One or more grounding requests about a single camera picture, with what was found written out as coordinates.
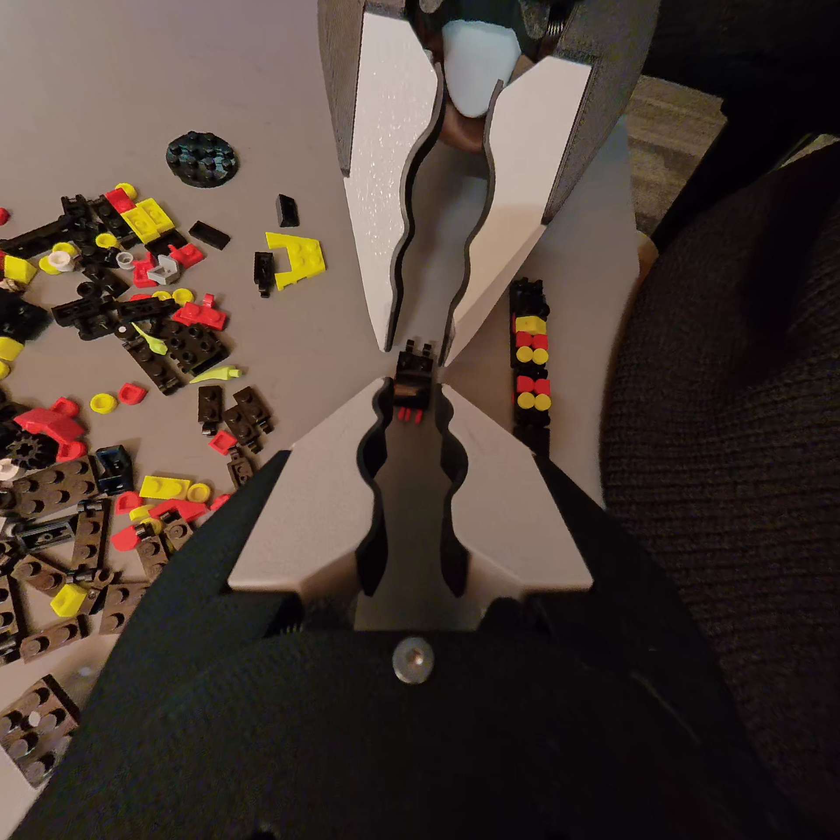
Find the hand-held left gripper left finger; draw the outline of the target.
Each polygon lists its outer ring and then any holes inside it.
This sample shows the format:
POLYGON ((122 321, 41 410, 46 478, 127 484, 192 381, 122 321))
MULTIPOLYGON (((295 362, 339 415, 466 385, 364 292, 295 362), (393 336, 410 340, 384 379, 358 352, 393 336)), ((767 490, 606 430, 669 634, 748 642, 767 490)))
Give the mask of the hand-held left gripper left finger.
POLYGON ((382 494, 391 377, 374 379, 288 451, 227 583, 300 597, 375 593, 387 561, 382 494))

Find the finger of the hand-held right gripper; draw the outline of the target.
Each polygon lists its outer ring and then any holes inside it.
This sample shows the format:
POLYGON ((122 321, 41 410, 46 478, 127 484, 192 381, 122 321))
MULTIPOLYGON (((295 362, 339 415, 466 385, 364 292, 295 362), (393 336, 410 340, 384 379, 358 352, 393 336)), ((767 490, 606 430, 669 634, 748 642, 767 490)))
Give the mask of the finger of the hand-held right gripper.
POLYGON ((365 10, 344 191, 375 341, 392 349, 413 236, 411 191, 444 116, 444 74, 413 26, 365 10))
POLYGON ((592 70, 545 57, 510 84, 498 81, 485 126, 486 202, 465 246, 465 279, 452 300, 441 365, 465 349, 541 238, 592 70))

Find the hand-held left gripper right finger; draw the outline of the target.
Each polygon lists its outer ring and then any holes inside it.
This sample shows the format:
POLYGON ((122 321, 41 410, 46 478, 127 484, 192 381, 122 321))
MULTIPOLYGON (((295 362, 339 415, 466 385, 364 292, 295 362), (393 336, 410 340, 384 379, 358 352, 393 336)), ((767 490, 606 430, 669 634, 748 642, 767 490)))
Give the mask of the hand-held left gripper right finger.
POLYGON ((592 574, 534 453, 450 385, 438 387, 435 419, 449 480, 440 562, 455 597, 589 590, 592 574))

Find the small black red lego assembly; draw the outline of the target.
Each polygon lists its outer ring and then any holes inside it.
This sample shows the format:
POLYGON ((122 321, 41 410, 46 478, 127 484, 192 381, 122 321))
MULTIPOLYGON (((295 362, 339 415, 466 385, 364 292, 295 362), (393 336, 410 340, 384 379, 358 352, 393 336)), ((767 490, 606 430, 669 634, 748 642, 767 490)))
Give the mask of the small black red lego assembly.
MULTIPOLYGON (((405 349, 398 354, 395 374, 397 371, 404 369, 422 371, 430 370, 433 373, 434 383, 434 359, 432 350, 432 345, 430 343, 426 343, 420 351, 417 351, 414 340, 409 339, 406 342, 405 349)), ((409 423, 414 421, 415 425, 419 425, 423 421, 425 411, 397 407, 395 407, 395 409, 397 418, 402 422, 409 423)))

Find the yellow lego wedge plate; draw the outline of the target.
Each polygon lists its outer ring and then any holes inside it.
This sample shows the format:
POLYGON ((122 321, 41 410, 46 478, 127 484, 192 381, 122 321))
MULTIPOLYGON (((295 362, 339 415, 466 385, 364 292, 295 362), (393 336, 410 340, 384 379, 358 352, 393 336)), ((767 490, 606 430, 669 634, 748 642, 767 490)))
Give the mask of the yellow lego wedge plate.
POLYGON ((321 244, 315 238, 266 232, 266 244, 270 250, 285 249, 289 259, 290 269, 275 274, 279 290, 326 270, 321 244))

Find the long black red yellow lego assembly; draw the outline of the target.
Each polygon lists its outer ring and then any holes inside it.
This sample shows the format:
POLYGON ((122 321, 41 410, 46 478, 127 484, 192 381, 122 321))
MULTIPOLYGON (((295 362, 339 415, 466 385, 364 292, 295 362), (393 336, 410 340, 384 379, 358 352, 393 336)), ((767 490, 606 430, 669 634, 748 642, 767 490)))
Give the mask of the long black red yellow lego assembly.
POLYGON ((515 279, 509 286, 508 301, 512 432, 535 455, 548 458, 552 408, 550 306, 543 282, 515 279))

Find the black round lego plate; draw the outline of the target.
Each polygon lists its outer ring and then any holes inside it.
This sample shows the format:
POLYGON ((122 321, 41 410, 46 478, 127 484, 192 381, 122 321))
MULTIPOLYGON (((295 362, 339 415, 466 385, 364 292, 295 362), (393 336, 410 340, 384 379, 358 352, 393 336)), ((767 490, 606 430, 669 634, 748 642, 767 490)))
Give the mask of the black round lego plate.
POLYGON ((238 173, 239 158, 233 147, 213 133, 189 131, 169 142, 165 161, 181 182, 197 188, 214 188, 238 173))

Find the pile of loose lego pieces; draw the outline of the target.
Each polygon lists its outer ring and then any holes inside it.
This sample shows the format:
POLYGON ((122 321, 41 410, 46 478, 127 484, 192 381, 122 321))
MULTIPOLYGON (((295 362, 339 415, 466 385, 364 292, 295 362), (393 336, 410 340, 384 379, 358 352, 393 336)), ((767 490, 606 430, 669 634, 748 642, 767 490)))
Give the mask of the pile of loose lego pieces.
MULTIPOLYGON (((228 316, 210 293, 169 289, 204 259, 195 242, 131 184, 63 196, 56 220, 2 239, 2 378, 51 323, 85 342, 114 337, 163 396, 180 375, 199 384, 201 433, 239 488, 270 410, 251 386, 226 407, 219 382, 242 375, 223 365, 228 316)), ((2 390, 2 666, 86 639, 92 617, 120 635, 194 523, 229 499, 193 479, 136 482, 124 444, 89 449, 80 411, 71 397, 28 406, 2 390)))

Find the person's right hand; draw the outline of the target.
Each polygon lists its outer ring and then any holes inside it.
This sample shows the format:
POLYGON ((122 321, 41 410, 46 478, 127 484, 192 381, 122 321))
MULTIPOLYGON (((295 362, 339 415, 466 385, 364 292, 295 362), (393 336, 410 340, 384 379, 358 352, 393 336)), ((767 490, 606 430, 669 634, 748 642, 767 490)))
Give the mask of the person's right hand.
POLYGON ((446 98, 439 139, 454 149, 469 154, 480 154, 484 143, 486 119, 486 114, 475 118, 466 117, 450 98, 446 98))

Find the person's dark knit clothing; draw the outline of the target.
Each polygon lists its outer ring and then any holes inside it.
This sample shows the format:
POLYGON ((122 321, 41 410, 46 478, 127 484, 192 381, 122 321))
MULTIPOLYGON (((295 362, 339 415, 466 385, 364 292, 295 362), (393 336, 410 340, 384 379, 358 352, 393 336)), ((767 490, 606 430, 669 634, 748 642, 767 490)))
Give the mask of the person's dark knit clothing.
POLYGON ((776 789, 838 838, 838 143, 721 201, 643 281, 606 505, 715 651, 776 789))

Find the black chair frame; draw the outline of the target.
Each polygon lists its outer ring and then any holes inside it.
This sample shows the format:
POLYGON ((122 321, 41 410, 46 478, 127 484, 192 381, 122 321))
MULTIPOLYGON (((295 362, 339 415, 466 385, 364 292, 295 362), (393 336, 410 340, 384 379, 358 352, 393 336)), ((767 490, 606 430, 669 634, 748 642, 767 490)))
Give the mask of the black chair frame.
POLYGON ((644 74, 721 100, 726 122, 652 239, 802 150, 838 136, 838 1, 664 1, 644 74))

